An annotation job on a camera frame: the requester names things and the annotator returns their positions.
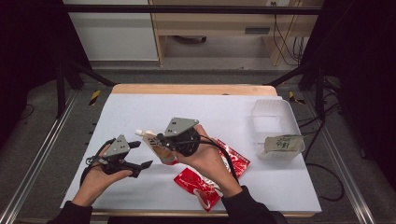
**sleeve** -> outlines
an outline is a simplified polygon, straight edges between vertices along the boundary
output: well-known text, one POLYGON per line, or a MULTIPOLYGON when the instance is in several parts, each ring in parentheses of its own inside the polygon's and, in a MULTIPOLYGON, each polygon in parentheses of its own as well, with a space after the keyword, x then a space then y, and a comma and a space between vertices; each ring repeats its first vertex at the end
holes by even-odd
POLYGON ((230 198, 221 198, 229 216, 229 224, 276 224, 276 219, 263 203, 256 202, 248 188, 230 198))
POLYGON ((47 224, 90 224, 92 207, 82 207, 67 201, 61 213, 47 224))

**white table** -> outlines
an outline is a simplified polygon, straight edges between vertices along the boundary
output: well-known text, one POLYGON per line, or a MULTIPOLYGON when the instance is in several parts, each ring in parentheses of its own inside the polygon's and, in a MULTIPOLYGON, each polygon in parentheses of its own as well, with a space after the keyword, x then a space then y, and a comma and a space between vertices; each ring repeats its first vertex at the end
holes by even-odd
MULTIPOLYGON (((127 141, 141 141, 134 134, 136 129, 163 133, 172 117, 180 117, 200 120, 209 136, 219 138, 251 161, 240 183, 248 186, 256 201, 285 216, 313 216, 321 209, 302 156, 293 161, 262 161, 255 155, 249 114, 258 99, 281 100, 275 89, 263 86, 116 86, 64 202, 72 200, 78 190, 85 159, 94 155, 105 141, 120 134, 127 141)), ((138 164, 154 162, 138 178, 126 178, 110 186, 93 205, 96 215, 226 216, 221 202, 207 213, 194 195, 174 182, 186 165, 161 164, 143 141, 139 148, 130 151, 126 160, 138 164)))

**transparent container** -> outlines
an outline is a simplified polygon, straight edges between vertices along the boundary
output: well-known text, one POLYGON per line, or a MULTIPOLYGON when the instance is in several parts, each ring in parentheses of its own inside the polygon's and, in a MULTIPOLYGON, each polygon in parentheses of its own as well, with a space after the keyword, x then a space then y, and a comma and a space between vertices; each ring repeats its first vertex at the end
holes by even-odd
POLYGON ((305 150, 304 141, 295 151, 266 151, 267 137, 301 134, 289 102, 285 100, 257 100, 251 111, 254 127, 256 155, 263 160, 291 161, 305 150))

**right hand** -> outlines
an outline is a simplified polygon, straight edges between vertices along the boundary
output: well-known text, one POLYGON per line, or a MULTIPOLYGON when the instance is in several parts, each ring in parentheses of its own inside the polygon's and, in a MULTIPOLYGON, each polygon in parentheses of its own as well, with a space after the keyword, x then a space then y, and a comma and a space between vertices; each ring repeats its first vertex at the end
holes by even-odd
MULTIPOLYGON (((202 125, 198 124, 194 128, 198 134, 209 138, 202 125)), ((210 140, 201 137, 201 141, 209 142, 210 140)), ((178 152, 175 154, 179 162, 191 166, 201 175, 218 184, 224 197, 231 197, 242 191, 239 184, 227 170, 218 148, 201 143, 197 151, 189 157, 185 157, 178 152)))

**red packet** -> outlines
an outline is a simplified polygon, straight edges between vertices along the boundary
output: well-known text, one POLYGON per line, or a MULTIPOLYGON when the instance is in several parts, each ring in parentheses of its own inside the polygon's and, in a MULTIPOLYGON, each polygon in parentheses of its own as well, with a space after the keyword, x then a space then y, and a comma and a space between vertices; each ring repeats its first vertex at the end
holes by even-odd
MULTIPOLYGON (((233 162, 233 168, 235 169, 236 176, 241 176, 241 174, 247 169, 250 161, 231 147, 228 147, 219 139, 216 139, 216 143, 228 152, 231 161, 233 162)), ((221 153, 221 151, 219 153, 223 158, 227 169, 231 172, 224 155, 221 153)), ((178 176, 175 177, 174 180, 184 190, 197 196, 201 206, 206 210, 206 212, 209 212, 222 196, 221 192, 219 191, 219 186, 215 182, 200 175, 197 171, 190 167, 184 169, 178 176)))

